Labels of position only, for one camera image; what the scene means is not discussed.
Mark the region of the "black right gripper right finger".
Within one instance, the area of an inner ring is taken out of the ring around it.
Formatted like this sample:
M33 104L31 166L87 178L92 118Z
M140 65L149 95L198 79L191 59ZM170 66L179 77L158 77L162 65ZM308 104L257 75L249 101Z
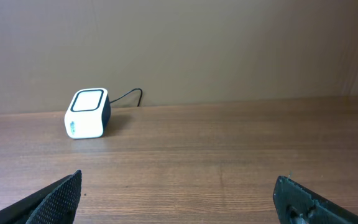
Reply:
M285 176L279 176L273 203L281 224L358 224L358 216Z

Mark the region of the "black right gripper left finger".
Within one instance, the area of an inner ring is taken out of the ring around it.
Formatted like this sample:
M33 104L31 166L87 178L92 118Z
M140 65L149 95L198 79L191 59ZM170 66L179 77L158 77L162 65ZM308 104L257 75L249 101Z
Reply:
M0 224L72 224L81 198L82 172L77 170L0 210Z

